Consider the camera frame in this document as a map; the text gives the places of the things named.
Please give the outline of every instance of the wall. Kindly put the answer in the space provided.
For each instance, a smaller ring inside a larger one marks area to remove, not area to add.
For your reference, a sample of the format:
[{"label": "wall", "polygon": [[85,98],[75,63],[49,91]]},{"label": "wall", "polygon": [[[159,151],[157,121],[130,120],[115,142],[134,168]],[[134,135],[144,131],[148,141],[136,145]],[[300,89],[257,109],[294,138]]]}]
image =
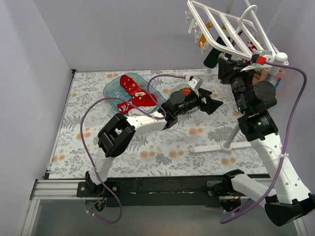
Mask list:
[{"label": "wall", "polygon": [[[187,0],[34,0],[72,69],[201,68],[206,57],[187,33]],[[225,11],[227,0],[200,0]],[[259,1],[267,27],[281,0]],[[241,16],[242,0],[232,14]]]},{"label": "wall", "polygon": [[[270,39],[280,51],[289,56],[289,63],[305,70],[309,79],[305,92],[297,106],[292,122],[287,152],[308,188],[315,193],[315,54],[314,22],[315,2],[313,0],[283,1],[273,18],[268,31]],[[298,91],[302,85],[299,73],[286,70],[283,82],[277,89],[278,105],[273,110],[273,118],[284,138],[286,122]],[[303,218],[309,235],[315,235],[315,212]]]},{"label": "wall", "polygon": [[0,1],[0,235],[22,231],[45,173],[71,70],[32,0]]}]

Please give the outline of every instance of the table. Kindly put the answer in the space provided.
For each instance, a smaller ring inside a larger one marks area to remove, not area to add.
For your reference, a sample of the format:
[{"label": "table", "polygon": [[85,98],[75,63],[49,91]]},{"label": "table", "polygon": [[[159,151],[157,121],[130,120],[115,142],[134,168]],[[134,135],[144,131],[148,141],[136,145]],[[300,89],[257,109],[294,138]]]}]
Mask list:
[{"label": "table", "polygon": [[[106,72],[76,72],[66,104],[62,127],[54,150],[50,179],[84,178],[92,169],[80,137],[80,121],[84,112],[103,98],[103,88],[113,79],[133,72],[149,80],[159,74],[183,75],[195,70],[135,70]],[[222,175],[234,169],[246,174],[266,174],[253,148],[222,152],[191,154],[189,147],[206,146],[226,140],[240,116],[234,111],[235,102],[228,85],[220,84],[217,75],[203,78],[202,88],[213,92],[212,98],[224,104],[212,115],[196,111],[179,116],[178,124],[164,131],[152,131],[135,136],[127,150],[115,158],[109,177],[155,177]],[[159,77],[152,82],[165,99],[171,89],[183,80]],[[85,119],[84,137],[93,159],[97,154],[97,134],[115,114],[107,101],[95,106]],[[236,142],[245,141],[241,133]]]}]

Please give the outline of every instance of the red sock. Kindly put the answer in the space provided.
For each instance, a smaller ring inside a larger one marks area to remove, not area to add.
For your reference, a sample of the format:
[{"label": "red sock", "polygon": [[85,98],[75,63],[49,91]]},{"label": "red sock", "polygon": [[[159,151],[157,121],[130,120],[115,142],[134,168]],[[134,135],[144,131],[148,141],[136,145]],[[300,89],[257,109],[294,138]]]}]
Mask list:
[{"label": "red sock", "polygon": [[133,97],[140,97],[148,94],[129,76],[122,75],[120,78],[120,86],[123,87],[127,93]]},{"label": "red sock", "polygon": [[[153,93],[151,93],[151,95],[154,98],[154,100],[156,101],[157,98],[155,97],[155,95]],[[134,97],[134,98],[130,99],[128,102],[131,102],[136,107],[141,107],[141,106],[149,107],[149,106],[156,105],[156,103],[150,98],[150,96],[148,94],[141,96],[141,97]],[[129,105],[126,102],[122,102],[122,103],[117,104],[117,107],[122,114],[126,114],[128,111],[130,111],[132,108],[134,108],[133,106]]]}]

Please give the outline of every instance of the red and white object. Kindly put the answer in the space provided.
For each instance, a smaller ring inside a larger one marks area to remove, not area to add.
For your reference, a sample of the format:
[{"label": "red and white object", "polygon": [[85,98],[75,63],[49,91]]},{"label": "red and white object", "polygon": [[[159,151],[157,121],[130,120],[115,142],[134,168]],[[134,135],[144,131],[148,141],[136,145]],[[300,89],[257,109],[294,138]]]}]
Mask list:
[{"label": "red and white object", "polygon": [[128,75],[121,76],[120,86],[123,87],[126,92],[133,97],[141,97],[148,94],[141,87],[139,87],[139,85]]},{"label": "red and white object", "polygon": [[[155,101],[157,100],[157,98],[155,97],[155,95],[153,93],[151,93],[151,96],[154,98]],[[134,97],[134,98],[130,99],[128,102],[132,103],[136,107],[142,108],[146,112],[150,112],[156,106],[155,101],[153,101],[150,98],[149,94],[146,93],[146,95],[140,96],[140,97]],[[129,105],[126,102],[122,102],[122,103],[117,104],[117,107],[122,114],[127,114],[130,110],[135,109],[133,106]],[[131,114],[133,114],[133,116],[134,116],[138,113],[136,111],[132,111]]]}]

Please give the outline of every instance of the yellow object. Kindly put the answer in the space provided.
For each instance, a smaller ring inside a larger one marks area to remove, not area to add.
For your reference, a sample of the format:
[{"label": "yellow object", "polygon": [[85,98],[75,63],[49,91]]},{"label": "yellow object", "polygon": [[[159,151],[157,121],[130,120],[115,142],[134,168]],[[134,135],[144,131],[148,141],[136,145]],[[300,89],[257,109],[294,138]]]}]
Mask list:
[{"label": "yellow object", "polygon": [[[208,23],[205,24],[205,26],[206,26],[207,29],[210,29],[210,27],[211,27],[212,25],[208,22]],[[200,37],[200,39],[199,39],[199,42],[198,42],[199,48],[201,48],[201,43],[202,43],[202,45],[204,45],[205,42],[206,42],[206,37],[205,37],[204,35],[202,35],[202,36]]]}]

